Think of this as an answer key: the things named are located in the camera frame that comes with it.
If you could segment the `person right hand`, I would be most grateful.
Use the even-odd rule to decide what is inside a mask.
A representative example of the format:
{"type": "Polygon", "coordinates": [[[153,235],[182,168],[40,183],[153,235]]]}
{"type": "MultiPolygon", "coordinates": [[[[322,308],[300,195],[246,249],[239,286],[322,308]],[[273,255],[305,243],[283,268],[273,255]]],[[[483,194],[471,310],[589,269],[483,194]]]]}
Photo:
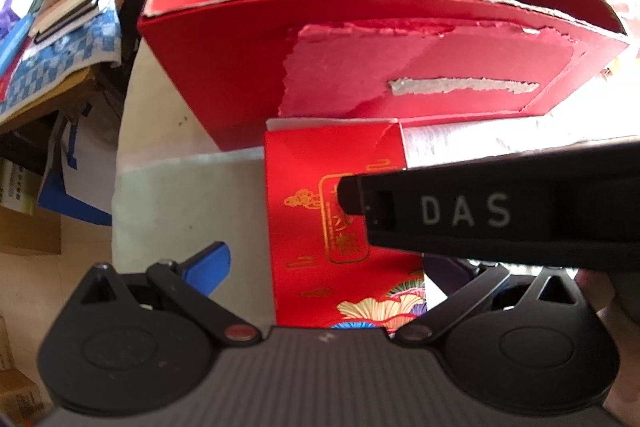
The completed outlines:
{"type": "Polygon", "coordinates": [[[579,270],[574,278],[620,352],[620,370],[604,407],[627,426],[639,425],[639,325],[620,307],[606,274],[579,270]]]}

